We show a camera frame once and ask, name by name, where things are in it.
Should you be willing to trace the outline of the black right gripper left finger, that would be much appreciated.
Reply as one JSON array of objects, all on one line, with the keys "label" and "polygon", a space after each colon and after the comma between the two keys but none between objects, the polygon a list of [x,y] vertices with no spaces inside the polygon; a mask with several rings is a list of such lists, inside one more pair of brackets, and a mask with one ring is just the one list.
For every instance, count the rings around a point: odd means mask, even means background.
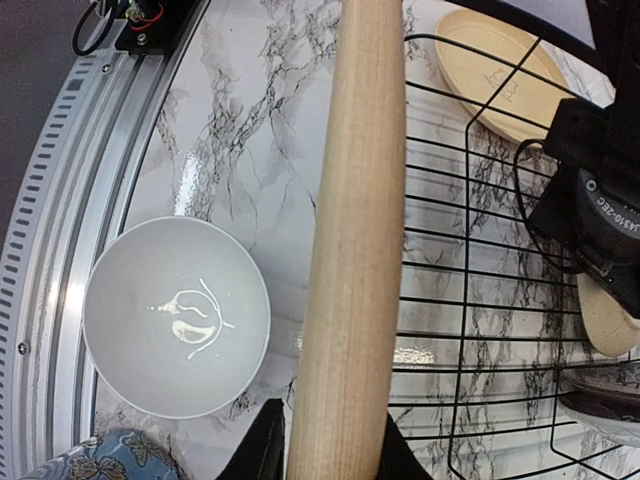
[{"label": "black right gripper left finger", "polygon": [[285,417],[283,402],[269,399],[260,409],[218,480],[284,478]]}]

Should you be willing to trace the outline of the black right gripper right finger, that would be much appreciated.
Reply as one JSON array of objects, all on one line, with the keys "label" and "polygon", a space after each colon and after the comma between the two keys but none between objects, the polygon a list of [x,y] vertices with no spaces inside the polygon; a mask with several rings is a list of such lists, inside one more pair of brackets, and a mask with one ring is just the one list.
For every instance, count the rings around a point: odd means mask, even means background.
[{"label": "black right gripper right finger", "polygon": [[390,414],[387,415],[382,453],[376,479],[433,479],[414,456]]}]

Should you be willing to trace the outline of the black wire dish rack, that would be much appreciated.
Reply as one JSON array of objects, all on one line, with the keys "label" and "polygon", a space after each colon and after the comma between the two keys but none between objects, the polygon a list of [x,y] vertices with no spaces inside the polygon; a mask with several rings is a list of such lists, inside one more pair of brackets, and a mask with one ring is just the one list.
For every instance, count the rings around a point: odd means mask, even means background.
[{"label": "black wire dish rack", "polygon": [[[436,479],[635,479],[636,448],[563,409],[562,371],[610,361],[587,342],[567,252],[534,243],[519,214],[555,163],[482,125],[442,76],[436,26],[459,9],[404,3],[406,220],[390,413]],[[534,38],[571,93],[611,95],[602,75]]]}]

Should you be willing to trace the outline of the large white bowl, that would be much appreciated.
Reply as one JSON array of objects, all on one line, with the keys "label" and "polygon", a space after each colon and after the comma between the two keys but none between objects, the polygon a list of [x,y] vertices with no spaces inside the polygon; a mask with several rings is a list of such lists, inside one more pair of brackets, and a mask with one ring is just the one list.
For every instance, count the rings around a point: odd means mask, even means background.
[{"label": "large white bowl", "polygon": [[149,415],[190,420],[248,388],[267,351],[271,307],[262,273],[233,236],[171,216],[106,248],[82,320],[91,360],[116,396]]}]

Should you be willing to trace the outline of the grey reindeer plate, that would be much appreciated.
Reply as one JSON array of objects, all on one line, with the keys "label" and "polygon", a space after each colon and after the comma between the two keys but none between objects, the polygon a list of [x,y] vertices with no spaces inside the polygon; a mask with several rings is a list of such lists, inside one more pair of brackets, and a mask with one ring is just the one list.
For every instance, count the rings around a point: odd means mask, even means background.
[{"label": "grey reindeer plate", "polygon": [[638,362],[566,369],[560,379],[625,414],[639,414]]}]

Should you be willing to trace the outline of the pale yellow round plate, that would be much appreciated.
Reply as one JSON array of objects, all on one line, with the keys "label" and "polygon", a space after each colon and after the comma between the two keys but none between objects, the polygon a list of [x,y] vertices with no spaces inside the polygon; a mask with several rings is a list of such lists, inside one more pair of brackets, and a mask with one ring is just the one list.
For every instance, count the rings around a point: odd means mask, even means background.
[{"label": "pale yellow round plate", "polygon": [[442,76],[462,105],[513,142],[543,139],[561,100],[573,94],[556,62],[529,33],[469,9],[436,26]]}]

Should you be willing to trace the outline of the cream bird pattern plate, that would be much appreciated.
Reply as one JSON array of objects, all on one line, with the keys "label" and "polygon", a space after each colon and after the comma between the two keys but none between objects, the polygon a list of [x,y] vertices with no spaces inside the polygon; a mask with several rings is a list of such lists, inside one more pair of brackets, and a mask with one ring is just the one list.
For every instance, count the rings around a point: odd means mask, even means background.
[{"label": "cream bird pattern plate", "polygon": [[638,347],[639,320],[587,274],[578,274],[576,282],[582,320],[591,345],[610,358]]}]

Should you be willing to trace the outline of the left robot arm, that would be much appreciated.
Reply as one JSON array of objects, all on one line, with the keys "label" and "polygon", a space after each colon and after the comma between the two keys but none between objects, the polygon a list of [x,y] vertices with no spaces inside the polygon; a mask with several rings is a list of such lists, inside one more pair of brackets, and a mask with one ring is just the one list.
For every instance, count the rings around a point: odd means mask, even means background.
[{"label": "left robot arm", "polygon": [[596,51],[616,93],[599,107],[564,99],[543,142],[558,170],[526,220],[562,244],[633,317],[639,315],[639,4],[586,4]]}]

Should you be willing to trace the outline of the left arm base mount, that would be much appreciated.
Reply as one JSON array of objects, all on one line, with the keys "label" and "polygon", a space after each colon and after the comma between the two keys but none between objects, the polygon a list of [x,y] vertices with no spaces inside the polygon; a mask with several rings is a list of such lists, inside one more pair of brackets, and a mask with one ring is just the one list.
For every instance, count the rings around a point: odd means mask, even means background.
[{"label": "left arm base mount", "polygon": [[[71,39],[74,53],[88,57],[116,33],[114,48],[130,55],[168,56],[178,46],[201,1],[90,1]],[[80,34],[89,17],[102,18],[102,30],[90,44],[80,45]]]}]

